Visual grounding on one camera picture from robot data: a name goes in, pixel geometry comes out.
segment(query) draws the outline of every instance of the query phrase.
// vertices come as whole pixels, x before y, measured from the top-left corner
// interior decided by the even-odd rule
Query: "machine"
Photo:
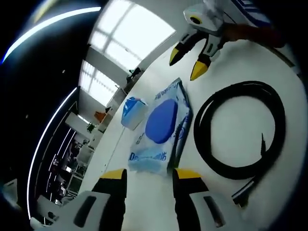
[[[203,0],[204,3],[193,5],[184,11],[184,17],[189,24],[187,32],[182,36],[180,42],[173,49],[169,65],[177,63],[187,52],[189,52],[197,42],[206,39],[196,61],[190,80],[195,80],[204,74],[211,63],[220,54],[220,49],[228,41],[223,35],[227,24],[247,25],[252,28],[259,27],[266,30],[253,31],[257,37],[268,35],[272,27],[269,19],[262,14],[258,8],[248,0]],[[261,40],[246,38],[268,48],[279,58],[287,63],[298,75],[300,69],[287,44],[279,47],[271,47]]]
[[[201,176],[188,169],[173,170],[173,195],[180,231],[256,231],[245,222],[239,208],[211,193]],[[120,231],[125,214],[125,169],[106,172],[93,190],[60,208],[56,221],[45,231]]]

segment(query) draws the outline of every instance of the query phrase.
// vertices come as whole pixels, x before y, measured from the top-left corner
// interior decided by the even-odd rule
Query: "wet wipes package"
[[[193,113],[181,79],[159,92],[137,127],[128,157],[130,170],[166,175],[180,160]]]

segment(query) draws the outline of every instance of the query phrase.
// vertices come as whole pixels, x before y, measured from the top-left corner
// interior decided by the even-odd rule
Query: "orange object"
[[[105,118],[106,113],[105,112],[95,112],[95,118],[97,118],[97,120],[101,123],[102,120]]]

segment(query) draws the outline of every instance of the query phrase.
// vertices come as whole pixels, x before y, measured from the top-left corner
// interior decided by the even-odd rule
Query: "cable connector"
[[[248,203],[248,197],[250,192],[255,187],[256,182],[254,179],[250,180],[244,187],[242,187],[239,191],[232,195],[233,202],[239,207],[244,207]]]
[[[265,153],[265,151],[266,151],[266,144],[265,144],[265,140],[264,140],[263,133],[262,133],[261,156]]]

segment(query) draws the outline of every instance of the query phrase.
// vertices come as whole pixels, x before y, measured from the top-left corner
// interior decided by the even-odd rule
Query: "window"
[[[119,88],[119,85],[88,62],[83,61],[80,75],[80,87],[92,98],[107,107],[108,103]],[[78,115],[78,117],[86,123],[89,123],[89,121],[80,115]]]
[[[174,32],[169,24],[144,7],[129,0],[113,0],[90,43],[128,71],[135,69]]]

